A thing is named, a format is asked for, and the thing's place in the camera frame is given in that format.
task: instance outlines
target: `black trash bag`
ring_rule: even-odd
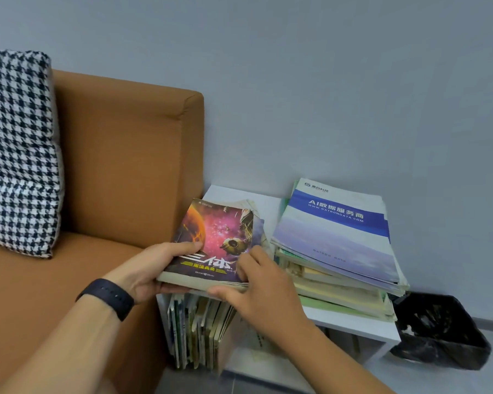
[[[393,304],[402,340],[391,349],[395,356],[456,369],[486,364],[491,344],[453,296],[408,292]]]

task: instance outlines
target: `gray wall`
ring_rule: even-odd
[[[493,0],[0,0],[0,48],[201,91],[207,185],[380,194],[412,286],[493,319]]]

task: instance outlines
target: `black and white pillow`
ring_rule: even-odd
[[[63,171],[51,60],[0,50],[0,245],[51,257]]]

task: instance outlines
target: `watch strap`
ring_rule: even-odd
[[[87,285],[86,288],[80,292],[75,301],[78,301],[79,298],[85,294],[100,298],[103,302],[113,308],[121,321],[125,320],[134,305],[133,297],[130,296],[127,291],[103,278],[95,279],[92,283]]]

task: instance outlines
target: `company logo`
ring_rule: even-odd
[[[312,189],[317,189],[318,191],[322,191],[322,192],[328,192],[329,191],[328,189],[320,188],[319,186],[316,186],[316,185],[310,185],[308,182],[305,182],[305,186],[310,186],[310,187],[312,187]]]

